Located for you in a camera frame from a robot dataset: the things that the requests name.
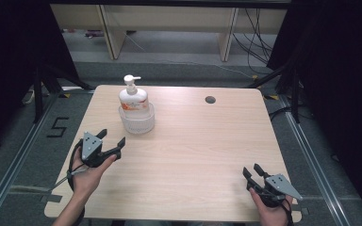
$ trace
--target pump dispenser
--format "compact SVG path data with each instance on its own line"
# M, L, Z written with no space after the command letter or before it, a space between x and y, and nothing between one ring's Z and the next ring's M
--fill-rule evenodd
M137 79L140 79L140 77L134 77L131 74L124 77L127 87L120 92L119 98L127 119L146 120L151 117L148 93L135 86L134 82Z

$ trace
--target gray carpet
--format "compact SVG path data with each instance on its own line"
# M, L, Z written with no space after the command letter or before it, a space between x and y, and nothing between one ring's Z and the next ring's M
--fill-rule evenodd
M226 88L242 88L253 82L253 79L250 78L252 75L263 76L253 72L249 67L226 67L227 70L225 70L216 66L183 64L75 63L75 65L80 78L93 86L121 85L123 77L129 73L142 77L139 85ZM262 73L270 71L266 68L254 68L254 70ZM62 86L73 86L65 80L59 79L59 81ZM273 95L275 84L276 79L263 85L260 88L263 95ZM0 209L0 225L25 225L29 222L33 222L34 225L50 225L52 223L53 220L43 214L46 194L39 190L54 185L91 96L91 94L74 93L69 98L56 100L12 190ZM281 108L280 102L277 100L266 100L265 104L269 112ZM16 115L13 116L11 124L1 136L0 179L19 150L32 124L33 107L33 105L26 105L19 108ZM362 225L362 201L339 163L330 157L332 150L322 136L321 129L315 120L311 119L309 109L300 108L300 113L302 114L301 126L333 189L340 198L348 219L352 225ZM62 137L48 137L60 134L59 130L52 129L52 125L58 117L68 118L68 120L61 120L57 123L57 126L66 127L64 134ZM284 156L289 177L297 190L304 196L304 200L299 202L300 207L304 209L303 219L296 225L335 225L301 148L290 129L285 113L276 116L272 120L272 126ZM94 219L91 224L110 225L110 221Z

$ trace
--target human hand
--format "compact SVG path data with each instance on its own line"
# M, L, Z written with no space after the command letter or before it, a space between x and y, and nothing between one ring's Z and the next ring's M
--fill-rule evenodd
M262 226L288 225L287 213L281 206L270 208L266 206L263 201L261 201L260 196L252 187L249 188L249 192L251 193L252 199L254 200L257 207L258 214L260 215L260 224ZM286 196L286 200L289 203L292 203L293 199L290 196ZM282 204L289 210L290 207L287 201L283 201Z
M97 168L88 168L86 171L73 176L74 182L74 195L88 198L93 191L99 186L102 175L105 170L116 160L116 155L111 155L108 159ZM74 162L72 169L81 166L81 147L79 147L74 154Z

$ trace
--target gray floor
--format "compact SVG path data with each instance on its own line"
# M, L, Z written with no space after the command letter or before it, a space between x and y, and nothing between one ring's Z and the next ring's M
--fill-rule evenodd
M71 51L75 66L81 72L80 77L88 80L92 85L95 85L93 83L121 84L122 76L127 72L143 73L135 74L142 76L143 79L144 77L155 77L155 73L168 74L171 77L176 70L188 69L188 72L194 72L194 74L186 74L191 82L190 84L185 82L182 85L193 86L193 81L195 81L193 78L199 77L199 72L212 72L214 77L229 78L230 83L217 84L216 81L210 81L211 83L206 84L200 81L199 84L237 87L238 84L233 82L246 78L247 83L250 83L253 81L253 75L262 76L261 73L269 72L268 69L263 68L265 66L263 62L251 56L248 57L235 41L231 46L229 60L221 62L215 34L138 31L129 34L120 57L117 60L111 60L105 39L89 39L84 37L84 33L83 30L76 30L74 33L65 32L63 36ZM250 45L250 42L241 34L237 34L237 37L239 40L244 40L247 46ZM273 45L275 38L270 35L263 36L269 45ZM253 49L264 57L261 48L253 46ZM259 73L253 73L246 67L247 65L251 65ZM271 81L262 86L261 91L264 95L274 94L275 82ZM62 84L64 84L63 86L73 86L66 82ZM156 81L156 84L166 85L160 81ZM72 94L71 98L56 100L37 140L32 144L30 154L16 176L11 191L2 203L0 225L25 225L29 222L37 225L52 223L52 219L45 217L43 213L46 202L44 189L50 187L57 179L59 169L67 155L62 150L71 148L68 140L73 140L77 125L83 116L79 111L86 109L90 99L91 94L83 93ZM280 101L268 99L265 100L265 104L269 112L281 108ZM301 126L305 136L309 140L321 168L327 175L330 187L337 194L338 201L348 220L351 225L362 225L360 197L356 194L341 166L330 157L332 150L329 148L326 138L322 136L321 129L312 119L309 109L302 108L300 113ZM1 135L6 138L6 142L3 142L0 147L0 181L33 126L33 114L33 105L26 105L19 109L13 116L12 123ZM48 139L49 142L47 142L47 136L57 132L51 129L51 125L57 117L62 116L69 116L69 120L60 122L60 126L67 128L67 132L62 139ZM296 225L337 225L285 115L275 117L272 126L284 156L289 177L296 182L294 185L304 195L304 201L300 202L303 219ZM95 219L92 221L92 225L110 225L110 221Z

